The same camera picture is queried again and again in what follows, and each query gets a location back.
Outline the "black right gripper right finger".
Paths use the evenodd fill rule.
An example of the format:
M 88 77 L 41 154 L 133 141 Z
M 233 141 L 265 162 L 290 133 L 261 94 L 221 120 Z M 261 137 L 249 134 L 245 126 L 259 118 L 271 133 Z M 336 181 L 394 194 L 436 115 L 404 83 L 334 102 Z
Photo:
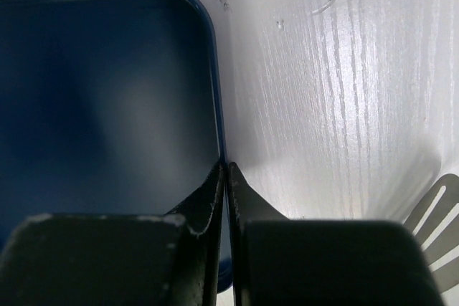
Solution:
M 292 220 L 227 167 L 237 305 L 441 305 L 419 244 L 391 221 Z

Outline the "blue tin lid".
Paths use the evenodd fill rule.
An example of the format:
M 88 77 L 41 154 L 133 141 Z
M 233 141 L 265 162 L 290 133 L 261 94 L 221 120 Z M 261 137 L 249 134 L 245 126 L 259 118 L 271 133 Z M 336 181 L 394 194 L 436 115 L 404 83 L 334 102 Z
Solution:
M 174 210 L 224 161 L 218 72 L 200 0 L 1 0 L 1 246 Z

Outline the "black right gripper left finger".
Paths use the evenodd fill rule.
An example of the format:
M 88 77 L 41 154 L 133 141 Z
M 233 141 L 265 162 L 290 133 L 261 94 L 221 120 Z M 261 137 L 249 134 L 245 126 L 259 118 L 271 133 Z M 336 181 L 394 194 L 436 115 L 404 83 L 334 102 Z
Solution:
M 214 305 L 224 167 L 163 215 L 38 214 L 1 253 L 3 305 Z

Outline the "metal serving tongs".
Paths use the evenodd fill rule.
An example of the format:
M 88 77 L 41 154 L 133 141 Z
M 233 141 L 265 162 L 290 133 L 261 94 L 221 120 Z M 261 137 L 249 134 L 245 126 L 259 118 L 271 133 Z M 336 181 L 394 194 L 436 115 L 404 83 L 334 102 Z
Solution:
M 458 176 L 440 177 L 404 222 L 421 245 L 441 292 L 458 285 Z

